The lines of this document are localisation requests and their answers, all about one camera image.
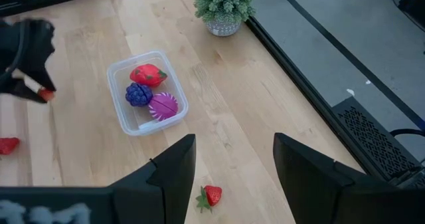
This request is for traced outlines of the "large red toy fruit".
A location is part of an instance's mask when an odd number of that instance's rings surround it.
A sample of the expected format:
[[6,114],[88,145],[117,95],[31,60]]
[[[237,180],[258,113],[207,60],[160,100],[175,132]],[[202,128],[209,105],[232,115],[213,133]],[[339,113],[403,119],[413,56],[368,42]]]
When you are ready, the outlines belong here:
[[130,80],[151,88],[158,87],[167,77],[165,72],[153,64],[139,65],[129,75]]

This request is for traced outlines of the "purple toy onion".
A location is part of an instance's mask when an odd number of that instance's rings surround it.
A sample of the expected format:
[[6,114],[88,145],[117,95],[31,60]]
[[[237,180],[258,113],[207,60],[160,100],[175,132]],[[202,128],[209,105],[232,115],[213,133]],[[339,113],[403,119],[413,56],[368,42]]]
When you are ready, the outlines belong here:
[[151,116],[158,121],[171,118],[179,111],[177,99],[168,92],[154,94],[148,108]]

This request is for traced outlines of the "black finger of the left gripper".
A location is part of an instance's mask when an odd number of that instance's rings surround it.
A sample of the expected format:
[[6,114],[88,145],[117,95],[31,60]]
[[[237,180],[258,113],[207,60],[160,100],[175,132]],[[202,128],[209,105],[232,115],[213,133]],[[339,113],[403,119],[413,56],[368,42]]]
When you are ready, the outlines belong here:
[[47,69],[46,61],[51,53],[27,53],[23,57],[23,73],[49,91],[55,91]]
[[0,84],[0,94],[10,94],[17,98],[45,103],[45,99],[26,86],[25,81],[22,78],[12,78]]

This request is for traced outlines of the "clear plastic tupperware container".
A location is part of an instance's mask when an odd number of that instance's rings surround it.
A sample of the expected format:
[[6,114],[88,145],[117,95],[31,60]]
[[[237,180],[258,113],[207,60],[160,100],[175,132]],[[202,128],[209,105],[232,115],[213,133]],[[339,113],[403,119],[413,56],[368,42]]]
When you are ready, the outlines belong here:
[[[137,66],[153,64],[167,75],[167,79],[154,88],[154,93],[169,93],[177,99],[178,111],[173,117],[158,121],[148,107],[133,107],[126,100],[126,88],[131,84],[130,73]],[[107,70],[108,84],[116,114],[122,130],[130,136],[146,136],[180,122],[189,110],[189,103],[169,59],[163,51],[150,51],[142,55],[111,64]]]

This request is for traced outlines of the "small red toy strawberry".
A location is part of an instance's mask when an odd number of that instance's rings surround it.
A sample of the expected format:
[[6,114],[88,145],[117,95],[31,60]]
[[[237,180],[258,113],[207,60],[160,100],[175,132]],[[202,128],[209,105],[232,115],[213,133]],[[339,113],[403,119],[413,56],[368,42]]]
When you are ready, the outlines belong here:
[[0,138],[0,155],[9,155],[19,145],[18,138]]
[[51,100],[55,97],[55,94],[54,94],[54,92],[53,92],[53,91],[50,91],[50,90],[45,89],[45,88],[40,88],[40,89],[38,90],[37,94],[38,94],[41,98],[43,98],[46,102],[51,101]]
[[196,197],[197,208],[202,213],[204,209],[213,212],[212,208],[217,205],[222,197],[222,188],[212,185],[201,186],[200,195]]

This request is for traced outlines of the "dark blue toy berry cluster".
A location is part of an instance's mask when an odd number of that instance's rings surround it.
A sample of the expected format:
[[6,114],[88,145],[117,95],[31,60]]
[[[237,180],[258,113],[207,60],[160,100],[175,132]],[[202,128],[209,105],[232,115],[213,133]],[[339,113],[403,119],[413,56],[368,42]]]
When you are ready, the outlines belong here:
[[126,88],[126,100],[131,106],[146,106],[150,103],[152,98],[152,89],[147,85],[133,82]]

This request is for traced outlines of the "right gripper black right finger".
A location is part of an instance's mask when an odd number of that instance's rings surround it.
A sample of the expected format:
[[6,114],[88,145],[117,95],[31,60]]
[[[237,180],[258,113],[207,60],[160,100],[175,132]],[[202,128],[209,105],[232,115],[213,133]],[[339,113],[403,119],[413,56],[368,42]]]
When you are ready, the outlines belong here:
[[274,134],[274,163],[296,224],[333,224],[340,192],[359,172],[283,134]]

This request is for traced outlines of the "green potted plant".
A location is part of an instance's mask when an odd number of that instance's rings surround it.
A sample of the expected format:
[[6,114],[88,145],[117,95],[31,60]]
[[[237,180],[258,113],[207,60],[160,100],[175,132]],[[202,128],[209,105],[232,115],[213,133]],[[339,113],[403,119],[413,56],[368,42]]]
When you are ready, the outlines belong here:
[[195,16],[202,19],[215,36],[235,34],[241,24],[255,15],[253,0],[194,0]]

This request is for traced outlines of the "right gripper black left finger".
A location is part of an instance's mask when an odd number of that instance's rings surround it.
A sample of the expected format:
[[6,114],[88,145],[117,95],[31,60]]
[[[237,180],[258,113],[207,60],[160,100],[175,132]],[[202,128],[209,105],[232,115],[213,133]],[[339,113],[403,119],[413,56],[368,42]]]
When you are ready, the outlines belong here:
[[187,134],[111,184],[116,224],[184,224],[195,166],[196,138]]

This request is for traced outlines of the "black perforated computer box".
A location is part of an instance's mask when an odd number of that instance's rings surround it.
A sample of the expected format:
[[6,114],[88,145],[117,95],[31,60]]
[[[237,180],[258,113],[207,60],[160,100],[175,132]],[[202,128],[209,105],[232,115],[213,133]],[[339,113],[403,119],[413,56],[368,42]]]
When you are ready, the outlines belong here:
[[352,138],[349,149],[365,171],[401,188],[425,189],[425,166],[353,97],[332,111]]

